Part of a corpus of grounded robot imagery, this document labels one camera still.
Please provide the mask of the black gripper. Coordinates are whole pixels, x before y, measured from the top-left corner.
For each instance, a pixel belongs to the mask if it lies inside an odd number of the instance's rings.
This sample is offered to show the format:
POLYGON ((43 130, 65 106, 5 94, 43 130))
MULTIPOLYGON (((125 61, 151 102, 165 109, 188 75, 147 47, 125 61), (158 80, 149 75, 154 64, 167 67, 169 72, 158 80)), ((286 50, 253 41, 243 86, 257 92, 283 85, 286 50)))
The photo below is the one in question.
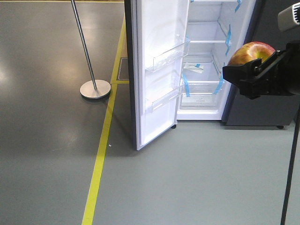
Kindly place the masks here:
POLYGON ((273 53, 265 62, 255 59, 243 65, 224 66, 223 78, 249 99, 299 95, 300 42, 287 43, 285 50, 273 53))

